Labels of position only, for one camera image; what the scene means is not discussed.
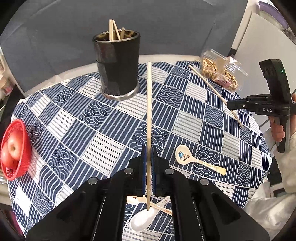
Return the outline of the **person's right hand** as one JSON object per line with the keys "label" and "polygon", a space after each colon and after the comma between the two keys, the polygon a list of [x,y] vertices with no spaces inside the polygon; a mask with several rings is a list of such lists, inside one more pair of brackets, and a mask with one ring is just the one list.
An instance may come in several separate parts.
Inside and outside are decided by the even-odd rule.
{"label": "person's right hand", "polygon": [[[283,126],[276,124],[275,118],[273,116],[269,116],[268,119],[270,121],[271,134],[273,139],[276,142],[281,142],[285,137],[285,131],[283,130]],[[290,116],[290,136],[292,136],[295,133],[295,130],[296,130],[296,115],[294,114]]]}

